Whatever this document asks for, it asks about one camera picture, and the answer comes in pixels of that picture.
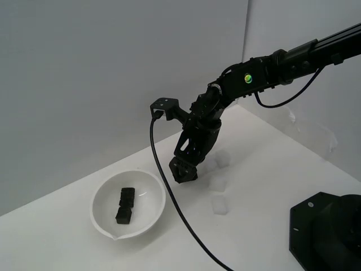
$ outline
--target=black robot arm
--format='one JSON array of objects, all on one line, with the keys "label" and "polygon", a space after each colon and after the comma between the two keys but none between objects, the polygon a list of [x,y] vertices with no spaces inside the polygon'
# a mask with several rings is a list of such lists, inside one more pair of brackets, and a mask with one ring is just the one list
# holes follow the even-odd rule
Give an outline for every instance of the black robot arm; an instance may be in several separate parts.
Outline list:
[{"label": "black robot arm", "polygon": [[319,72],[327,65],[341,64],[361,54],[361,24],[323,40],[313,40],[290,51],[278,50],[269,56],[251,58],[234,64],[208,84],[206,93],[192,103],[191,112],[179,107],[178,100],[160,98],[151,105],[152,116],[164,111],[167,120],[177,119],[183,132],[169,167],[174,179],[187,182],[197,179],[196,166],[215,144],[221,128],[223,110],[235,99],[256,94],[277,85],[288,85],[296,78]]}]

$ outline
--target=cable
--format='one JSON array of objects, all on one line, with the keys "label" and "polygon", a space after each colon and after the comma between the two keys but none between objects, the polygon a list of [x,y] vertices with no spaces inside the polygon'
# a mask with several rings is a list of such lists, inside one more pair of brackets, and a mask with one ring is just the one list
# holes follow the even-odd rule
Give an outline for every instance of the cable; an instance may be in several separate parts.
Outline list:
[{"label": "cable", "polygon": [[324,67],[321,67],[319,68],[315,74],[312,76],[312,78],[308,81],[308,83],[303,87],[303,89],[301,89],[295,96],[289,98],[288,100],[285,100],[284,102],[282,103],[279,103],[279,104],[275,104],[273,106],[267,106],[265,104],[263,104],[261,102],[261,100],[259,99],[259,96],[258,96],[258,92],[255,92],[254,93],[254,96],[256,96],[256,100],[257,100],[257,103],[260,105],[260,106],[263,106],[263,107],[266,107],[266,108],[277,108],[277,107],[281,107],[281,106],[284,106],[285,104],[288,104],[289,102],[293,101],[294,99],[296,99],[298,96],[300,96],[311,84],[312,82],[316,79],[316,77],[320,74],[320,72],[323,70]]},{"label": "cable", "polygon": [[171,201],[173,202],[174,204],[174,207],[175,209],[177,210],[180,218],[182,219],[183,223],[185,224],[185,226],[187,227],[187,229],[190,231],[190,233],[192,234],[192,236],[194,237],[194,239],[196,239],[197,243],[203,248],[203,250],[205,251],[205,253],[207,253],[207,255],[209,257],[212,258],[212,260],[214,260],[217,264],[219,264],[221,267],[223,267],[225,270],[227,271],[233,271],[231,268],[229,268],[227,265],[225,265],[223,262],[221,262],[220,260],[218,260],[209,250],[208,248],[203,244],[203,242],[201,241],[201,239],[199,239],[199,237],[197,236],[197,234],[193,231],[191,225],[188,223],[188,221],[186,220],[185,216],[183,215],[178,203],[177,203],[177,200],[175,199],[174,197],[174,194],[173,192],[171,191],[171,188],[169,186],[169,183],[164,175],[164,172],[163,172],[163,169],[162,169],[162,166],[160,165],[160,162],[159,162],[159,159],[158,159],[158,156],[157,156],[157,152],[156,152],[156,148],[155,148],[155,145],[154,145],[154,138],[153,138],[153,127],[154,127],[154,123],[157,119],[159,119],[163,112],[162,111],[157,111],[159,112],[159,114],[156,116],[156,118],[153,118],[152,121],[151,121],[151,127],[150,127],[150,138],[151,138],[151,148],[152,148],[152,152],[153,152],[153,156],[154,156],[154,159],[156,161],[156,164],[157,164],[157,167],[158,167],[158,170],[159,170],[159,173],[160,173],[160,176],[162,177],[163,181],[164,181],[164,184],[165,184],[165,187],[167,188],[168,190],[168,193],[169,193],[169,196],[171,198]]}]

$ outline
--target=gray wall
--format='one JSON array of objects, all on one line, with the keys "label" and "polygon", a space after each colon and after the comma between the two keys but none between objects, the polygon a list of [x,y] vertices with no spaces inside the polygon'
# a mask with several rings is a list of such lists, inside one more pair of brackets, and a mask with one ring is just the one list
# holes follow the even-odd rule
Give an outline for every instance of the gray wall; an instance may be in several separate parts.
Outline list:
[{"label": "gray wall", "polygon": [[[289,50],[361,22],[360,0],[251,0],[244,60]],[[361,180],[361,56],[326,67],[295,101],[265,109],[254,97],[239,104],[321,157]],[[282,102],[307,81],[299,78],[260,94],[265,104]]]},{"label": "gray wall", "polygon": [[247,5],[2,0],[0,215],[147,147],[155,99],[188,109],[241,61]]}]

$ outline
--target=ice cube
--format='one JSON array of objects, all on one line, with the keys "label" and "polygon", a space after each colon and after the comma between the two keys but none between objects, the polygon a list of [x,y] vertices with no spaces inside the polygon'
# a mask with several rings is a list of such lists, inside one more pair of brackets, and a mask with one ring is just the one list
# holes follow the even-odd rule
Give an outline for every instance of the ice cube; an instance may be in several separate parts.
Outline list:
[{"label": "ice cube", "polygon": [[212,204],[212,210],[215,215],[226,215],[228,208],[226,199],[222,195],[214,195],[211,197],[210,202]]},{"label": "ice cube", "polygon": [[224,192],[226,189],[226,177],[224,175],[216,174],[209,178],[209,190],[215,192]]},{"label": "ice cube", "polygon": [[217,170],[218,166],[217,166],[217,162],[215,161],[214,158],[209,158],[209,159],[206,159],[204,161],[205,163],[205,170],[207,172],[212,172],[212,171],[215,171]]},{"label": "ice cube", "polygon": [[231,155],[225,150],[217,151],[215,153],[215,162],[219,168],[225,168],[230,165]]}]

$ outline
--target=white bowl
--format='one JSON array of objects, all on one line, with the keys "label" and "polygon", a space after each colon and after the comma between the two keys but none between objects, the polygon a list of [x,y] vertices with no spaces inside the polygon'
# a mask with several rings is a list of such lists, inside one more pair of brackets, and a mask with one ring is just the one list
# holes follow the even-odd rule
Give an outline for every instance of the white bowl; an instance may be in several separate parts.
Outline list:
[{"label": "white bowl", "polygon": [[[134,208],[128,225],[115,219],[123,187],[134,187]],[[137,236],[149,230],[165,206],[165,189],[152,173],[139,169],[124,171],[106,180],[94,194],[90,219],[95,228],[114,240]]]}]

